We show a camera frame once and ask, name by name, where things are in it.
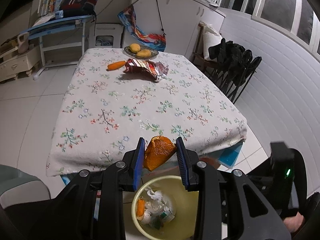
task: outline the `white tablecloth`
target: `white tablecloth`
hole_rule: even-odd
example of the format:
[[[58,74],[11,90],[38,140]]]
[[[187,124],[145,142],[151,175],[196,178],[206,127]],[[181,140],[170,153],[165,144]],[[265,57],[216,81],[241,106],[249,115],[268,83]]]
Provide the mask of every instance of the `white tablecloth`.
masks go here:
[[[178,136],[206,155],[246,138],[246,119],[184,56],[159,52],[166,79],[150,81],[107,65],[127,60],[122,49],[89,49],[65,94],[52,135],[47,176],[99,171],[122,159],[143,137]]]

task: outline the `cabinet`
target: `cabinet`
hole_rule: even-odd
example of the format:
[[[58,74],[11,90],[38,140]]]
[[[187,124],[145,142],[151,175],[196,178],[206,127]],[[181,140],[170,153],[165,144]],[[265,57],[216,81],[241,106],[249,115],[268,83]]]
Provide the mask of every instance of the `cabinet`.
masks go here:
[[[186,56],[190,52],[192,54],[197,38],[196,27],[201,18],[209,19],[212,18],[212,15],[219,15],[196,0],[158,0],[158,4],[164,32],[166,33],[165,52],[173,54]],[[137,26],[145,33],[162,34],[156,0],[139,0],[134,4],[134,10],[137,17]],[[224,17],[223,15],[219,16],[222,23]],[[126,31],[124,46],[134,42],[137,43],[137,40]]]
[[[17,73],[30,70],[40,61],[39,46],[0,64],[0,81],[15,77]]]
[[[222,22],[224,20],[223,15],[215,12],[214,10],[212,10],[206,6],[201,7],[201,12],[199,15],[200,15],[199,21],[203,21],[207,24],[211,24],[215,28],[215,30],[217,30],[217,31],[220,30]],[[192,53],[195,51],[196,42],[197,42],[199,33],[200,33],[200,27],[197,24],[193,30],[189,46],[188,46],[187,51],[185,53],[185,57],[189,60],[191,60]],[[203,50],[203,40],[201,38],[200,43],[199,43],[198,52],[201,52],[202,50]]]

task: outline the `white paper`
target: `white paper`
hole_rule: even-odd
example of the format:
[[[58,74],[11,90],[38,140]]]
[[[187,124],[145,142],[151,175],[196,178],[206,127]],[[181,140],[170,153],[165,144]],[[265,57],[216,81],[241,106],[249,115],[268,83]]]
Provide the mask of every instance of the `white paper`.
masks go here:
[[[54,18],[54,12],[53,13],[48,13],[47,15],[45,16],[42,16],[40,19],[38,19],[35,24],[33,26],[37,26],[39,24],[42,24],[42,23],[46,23],[48,22],[50,19]]]

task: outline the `trash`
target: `trash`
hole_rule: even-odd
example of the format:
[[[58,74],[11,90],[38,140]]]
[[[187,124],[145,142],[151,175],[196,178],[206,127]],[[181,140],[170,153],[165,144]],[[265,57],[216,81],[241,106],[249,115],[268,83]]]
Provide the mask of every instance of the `trash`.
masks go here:
[[[169,138],[154,136],[144,152],[143,167],[153,171],[169,160],[176,151],[176,146]]]
[[[151,75],[155,82],[167,76],[169,68],[161,62],[144,61],[138,59],[129,59],[125,64],[124,73],[139,73],[146,72]]]
[[[145,201],[145,211],[143,216],[137,219],[140,223],[150,225],[160,230],[165,223],[172,221],[176,214],[175,202],[161,190],[154,192],[150,187],[146,187],[147,196]]]

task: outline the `blue desk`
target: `blue desk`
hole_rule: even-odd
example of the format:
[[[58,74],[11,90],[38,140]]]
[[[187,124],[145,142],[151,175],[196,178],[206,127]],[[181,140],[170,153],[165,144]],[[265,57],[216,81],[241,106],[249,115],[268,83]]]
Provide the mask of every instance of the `blue desk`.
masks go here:
[[[54,49],[63,49],[69,47],[82,47],[82,56],[84,55],[84,32],[85,32],[85,25],[88,21],[92,20],[92,15],[85,15],[85,16],[76,16],[76,17],[69,17],[69,18],[62,18],[59,20],[53,20],[46,23],[42,23],[36,26],[33,26],[21,33],[29,33],[29,39],[39,38],[39,47],[40,47],[40,55],[41,55],[41,62],[42,68],[33,76],[34,80],[39,78],[39,75],[45,68],[55,67],[55,66],[62,66],[62,65],[75,65],[78,62],[63,62],[57,64],[49,64],[46,65],[44,60],[44,52],[48,50]],[[81,42],[73,42],[73,43],[65,43],[55,46],[43,47],[43,40],[42,37],[49,34],[55,34],[64,31],[74,30],[76,28],[82,28],[82,39]]]

